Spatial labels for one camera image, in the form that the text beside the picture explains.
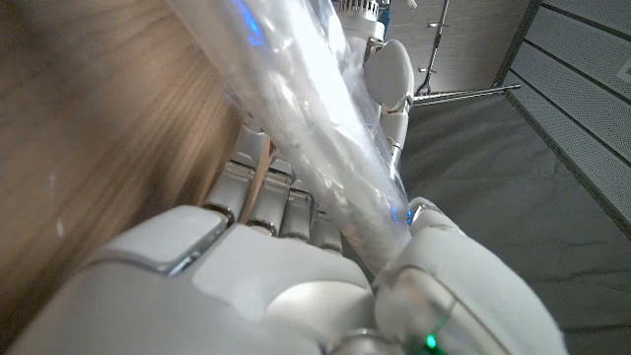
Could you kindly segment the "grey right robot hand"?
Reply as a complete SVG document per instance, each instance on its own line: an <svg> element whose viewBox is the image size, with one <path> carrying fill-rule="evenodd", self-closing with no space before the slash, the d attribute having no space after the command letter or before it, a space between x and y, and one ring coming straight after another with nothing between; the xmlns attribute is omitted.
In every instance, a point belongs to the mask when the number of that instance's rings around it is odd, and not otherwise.
<svg viewBox="0 0 631 355"><path fill-rule="evenodd" d="M241 223L265 134L243 125L203 207L182 205L97 250L15 354L564 354L524 280L418 197L412 239L375 279L274 159Z"/></svg>

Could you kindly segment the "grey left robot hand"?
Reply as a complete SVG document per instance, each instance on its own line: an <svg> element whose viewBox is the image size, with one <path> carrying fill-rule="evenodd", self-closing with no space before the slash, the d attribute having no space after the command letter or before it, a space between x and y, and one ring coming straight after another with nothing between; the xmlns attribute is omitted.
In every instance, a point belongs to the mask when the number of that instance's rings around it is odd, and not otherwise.
<svg viewBox="0 0 631 355"><path fill-rule="evenodd" d="M414 74L405 46L386 38L382 15L389 3L377 0L341 0L337 5L351 49L356 55L389 149L389 173L399 178L409 110L413 102Z"/></svg>

